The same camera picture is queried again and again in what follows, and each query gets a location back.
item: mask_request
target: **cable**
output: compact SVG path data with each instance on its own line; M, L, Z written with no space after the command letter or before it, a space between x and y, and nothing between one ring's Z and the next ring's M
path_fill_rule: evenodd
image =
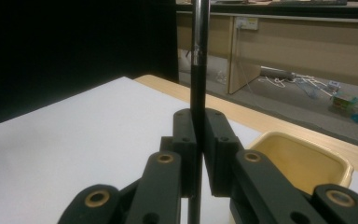
M240 39L241 39L241 30L238 29L238 32L237 32L237 33L238 33L238 34L237 34L237 43L239 43L239 42L240 42ZM314 130L314 131L317 131L317 130L319 129L319 130L324 131L325 133L330 133L330 135L332 135L333 137L334 137L334 136L337 136L337 137L340 137L341 139L351 139L351 142L352 142L353 144L354 144L354 142L356 142L356 143L357 143L356 145L358 145L358 140L357 140L357 139L354 139L354 138L345 136L345 135L343 135L343 134L333 133L332 131L329 131L329 130L325 129L325 128L322 127L322 126L319 126L319 125L316 125L316 124L314 124L314 123L310 123L310 122L307 122L307 121L304 121L304 120L301 120L301 119L288 118L287 116L285 116L285 115L282 114L282 113L279 113L279 112L277 112L277 111L275 111L275 110L267 109L267 108L265 108L264 106L260 105L260 104L255 100L256 95L255 95L255 93L254 93L254 92L252 91L252 89L251 89L251 86L250 86L250 78L248 78L248 75L244 72L244 69L243 69L243 67L242 67L242 63L241 63L241 61L239 60L239 55L241 55L241 48L236 48L236 50L238 51L238 54L237 54L237 57L236 57L236 59L235 59L235 63L240 67L241 72L244 74L244 78L245 78L245 81L246 81L246 83L247 83L246 86L247 86L249 92L254 96L254 97L251 97L251 98L252 98L252 101L253 101L253 103L255 104L255 106L257 106L257 107L259 107L260 109L266 111L266 112L269 113L270 115L281 116L281 117L284 117L284 118L287 118L287 119L291 119L292 121L295 121L295 122L297 122L297 123L302 123L302 124L304 124L304 126L307 125L308 127L313 127L313 130ZM313 81L313 82L315 82L315 83L325 85L324 83L315 80L314 77L303 76L303 75L300 75L300 74L296 74L293 81L290 81L290 80L286 80L286 81L288 81L288 82L295 82L295 83L296 83L296 81L297 81L297 80L300 80L300 79L302 79L302 80L307 80L307 79L309 79L309 80L311 80L311 81Z
M271 83L272 85L279 87L279 88L285 88L286 86L283 84L283 82L286 80L286 78L284 79L278 79L277 77L275 77L274 81L272 82L269 77L265 77L265 78L259 78L258 81L260 82L264 82L264 81L268 81L269 83Z

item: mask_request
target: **white cable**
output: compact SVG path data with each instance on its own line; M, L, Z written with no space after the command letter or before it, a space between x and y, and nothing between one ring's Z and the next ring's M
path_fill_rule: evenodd
M312 84L313 86L315 86L316 88L318 88L320 91L326 93L326 94L327 94L328 96L330 96L330 97L333 96L332 94L328 93L327 91L325 91L324 89L322 89L322 88L320 88L318 85L316 85L315 82L309 80L309 83Z
M286 86L283 84L283 82L285 81L285 79L278 79L277 77L274 79L274 81L271 81L268 77L265 78L259 78L258 79L259 82L264 82L264 81L268 81L269 83L271 83L274 86L277 86L279 88L285 88Z
M239 30L239 31L238 31L238 34L237 34L237 43L239 43L240 36L241 36L241 31ZM237 49L239 49L238 53L239 53L239 55L241 55L241 48L237 48ZM237 63L237 64L240 66L240 69L241 69L242 73L244 74L245 81L246 81L246 83L247 83L246 86L248 87L249 92L254 96L254 97L252 97L252 101L254 102L254 104L255 104L257 107L259 107L260 109L263 109L263 110L269 112L270 114L280 115L280 116L282 116L282 117L284 117L284 118L287 118L287 116L285 116L285 115L282 114L282 113L279 113L279 112L277 112L277 111L275 111L275 110L266 109L265 107L261 106L261 105L255 100L255 93L252 91L251 86L249 85L249 81L248 81L249 78L247 77L247 74L244 73L244 69L243 69L243 67L242 67L241 62L238 60L238 57L236 58L236 62L235 62L235 63ZM298 74L296 74L296 77L297 77L297 78L314 78L314 77L302 76L302 75L298 75ZM328 133L333 133L332 131L329 131L329 130L325 129L325 128L322 127L322 126L316 125L316 124L311 123L311 122L306 122L306 121L301 120L301 119L293 119L293 118L290 118L290 119L293 120L293 121L299 122L299 123L306 124L306 125L308 125L309 127L312 127L312 126L313 126L313 127L316 127L315 130L318 130L318 129L319 129L319 130L325 130L325 131L328 132Z

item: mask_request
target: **box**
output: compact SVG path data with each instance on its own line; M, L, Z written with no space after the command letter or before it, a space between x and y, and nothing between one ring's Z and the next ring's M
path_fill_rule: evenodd
M332 96L333 107L352 113L356 104L358 104L358 97L349 95L342 91L337 92Z
M264 153L298 189L308 194L322 184L348 187L353 166L336 152L286 133L265 133L247 148Z

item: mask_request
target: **black bracket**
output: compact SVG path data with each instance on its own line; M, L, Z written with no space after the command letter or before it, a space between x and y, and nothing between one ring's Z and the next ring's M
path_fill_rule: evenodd
M267 156L244 150L226 117L206 109L202 152L212 195L229 197L236 223L358 223L358 194L338 185L296 189ZM73 199L60 224L180 223L181 198L197 197L197 142L191 111L173 116L142 178L122 190L96 185Z

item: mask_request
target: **screw hole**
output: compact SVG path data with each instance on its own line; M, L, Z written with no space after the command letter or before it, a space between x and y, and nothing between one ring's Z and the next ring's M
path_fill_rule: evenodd
M296 224L309 224L310 220L303 214L299 212L293 212L290 214L290 218L296 223Z
M158 224L159 217L156 213L148 213L144 216L144 224Z
M328 190L326 196L330 201L340 206L353 207L356 205L354 199L350 195L338 190Z
M173 161L173 156L168 154L159 155L157 161L161 163L169 163Z
M257 161L261 160L259 155L252 153L252 152L245 153L245 159L247 161L253 161L253 162L257 162Z
M104 205L110 198L109 192L105 189L95 190L86 197L87 207L99 207Z

